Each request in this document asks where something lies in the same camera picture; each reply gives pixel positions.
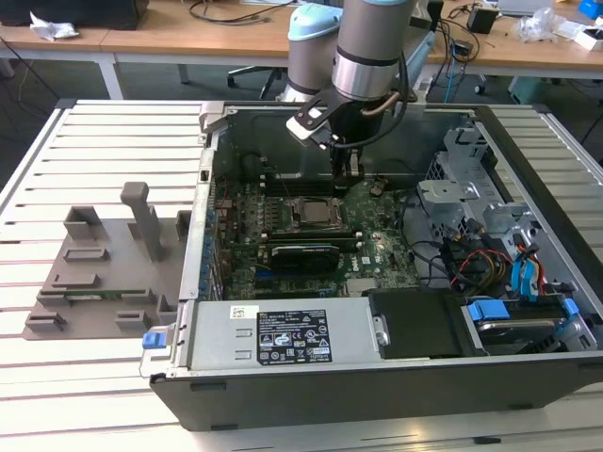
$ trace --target sticker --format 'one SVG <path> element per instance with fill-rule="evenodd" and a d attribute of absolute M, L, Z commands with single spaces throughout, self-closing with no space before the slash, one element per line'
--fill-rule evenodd
<path fill-rule="evenodd" d="M 258 312 L 256 356 L 262 365 L 332 362 L 326 311 Z"/>
<path fill-rule="evenodd" d="M 259 312 L 260 307 L 258 305 L 249 306 L 231 306 L 230 307 L 230 318 L 255 318 Z"/>

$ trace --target plastic bag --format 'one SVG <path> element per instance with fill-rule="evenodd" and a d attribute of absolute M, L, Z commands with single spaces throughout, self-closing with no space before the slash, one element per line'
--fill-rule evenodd
<path fill-rule="evenodd" d="M 31 17 L 31 25 L 29 28 L 45 40 L 54 41 L 61 38 L 79 36 L 79 33 L 75 31 L 73 24 L 54 24 L 52 22 L 46 22 L 34 16 L 33 12 L 29 12 L 29 16 Z"/>
<path fill-rule="evenodd" d="M 555 14 L 553 8 L 540 8 L 532 17 L 522 17 L 513 26 L 513 35 L 522 42 L 534 40 L 553 40 L 553 32 L 565 22 L 562 16 Z"/>

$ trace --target desk leg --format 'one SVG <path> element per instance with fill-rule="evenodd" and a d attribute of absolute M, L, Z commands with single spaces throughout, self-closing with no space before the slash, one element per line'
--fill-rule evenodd
<path fill-rule="evenodd" d="M 12 78 L 15 76 L 15 71 L 12 70 L 8 58 L 0 58 L 0 75 L 4 78 Z"/>
<path fill-rule="evenodd" d="M 114 101 L 123 100 L 122 82 L 120 81 L 120 65 L 110 61 L 99 61 L 101 74 L 105 80 L 106 90 L 109 93 L 109 98 Z"/>
<path fill-rule="evenodd" d="M 188 78 L 188 68 L 186 64 L 178 65 L 178 73 L 180 74 L 180 83 L 184 85 L 188 85 L 190 83 L 190 79 Z"/>

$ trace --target blue drive latch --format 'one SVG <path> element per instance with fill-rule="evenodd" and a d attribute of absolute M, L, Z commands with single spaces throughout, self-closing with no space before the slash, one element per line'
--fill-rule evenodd
<path fill-rule="evenodd" d="M 476 299 L 467 308 L 474 322 L 511 317 L 502 299 Z"/>
<path fill-rule="evenodd" d="M 145 350 L 155 350 L 165 348 L 167 344 L 167 336 L 165 332 L 148 331 L 142 336 L 142 348 Z"/>

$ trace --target wooden desk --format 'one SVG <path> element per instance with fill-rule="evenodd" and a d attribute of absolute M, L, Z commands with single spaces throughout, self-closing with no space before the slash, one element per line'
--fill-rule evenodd
<path fill-rule="evenodd" d="M 0 36 L 14 49 L 101 51 L 106 28 L 78 28 L 79 36 L 67 40 L 43 40 L 28 26 L 0 26 Z"/>
<path fill-rule="evenodd" d="M 447 1 L 442 17 L 447 18 L 449 12 L 466 1 Z M 555 9 L 569 20 L 583 22 L 585 16 L 578 13 L 579 2 L 557 4 Z M 454 22 L 466 24 L 468 14 L 461 14 Z M 559 78 L 598 78 L 603 71 L 603 52 L 588 52 L 573 41 L 558 37 L 557 42 L 540 41 L 523 43 L 517 40 L 511 29 L 517 22 L 510 17 L 501 17 L 495 21 L 488 35 L 480 35 L 481 48 L 477 58 L 467 65 L 468 73 L 484 73 L 496 75 L 536 75 L 555 73 Z M 450 31 L 455 39 L 474 42 L 473 38 L 460 27 L 451 25 Z M 445 57 L 444 39 L 437 34 L 436 44 L 428 62 L 433 65 L 441 63 Z"/>
<path fill-rule="evenodd" d="M 265 6 L 242 6 L 236 1 L 211 5 L 207 15 L 226 19 L 256 12 Z M 203 5 L 197 11 L 202 13 Z M 190 54 L 287 58 L 287 31 L 294 8 L 265 15 L 270 22 L 244 26 L 209 24 L 188 14 L 178 0 L 152 0 L 136 31 L 110 30 L 101 43 L 104 52 Z"/>
<path fill-rule="evenodd" d="M 456 6 L 469 0 L 447 0 L 444 17 Z M 560 14 L 575 18 L 578 1 L 558 4 Z M 244 6 L 238 0 L 220 0 L 209 8 L 216 18 L 232 18 L 264 7 Z M 192 18 L 179 0 L 151 0 L 136 31 L 87 29 L 72 40 L 49 42 L 38 38 L 28 27 L 2 27 L 2 36 L 19 50 L 23 58 L 96 62 L 103 74 L 111 99 L 123 99 L 120 81 L 122 62 L 177 64 L 181 81 L 187 81 L 187 64 L 233 66 L 287 65 L 289 18 L 294 8 L 279 8 L 268 13 L 266 24 L 223 26 Z M 456 19 L 466 23 L 467 15 Z M 586 52 L 577 44 L 559 38 L 558 42 L 522 43 L 510 31 L 516 19 L 500 18 L 489 35 L 480 36 L 481 50 L 467 73 L 485 75 L 525 75 L 555 78 L 600 78 L 603 53 Z M 472 41 L 461 28 L 453 26 L 457 39 Z M 444 59 L 441 34 L 437 34 L 425 74 L 435 73 Z M 13 57 L 0 46 L 0 58 Z"/>

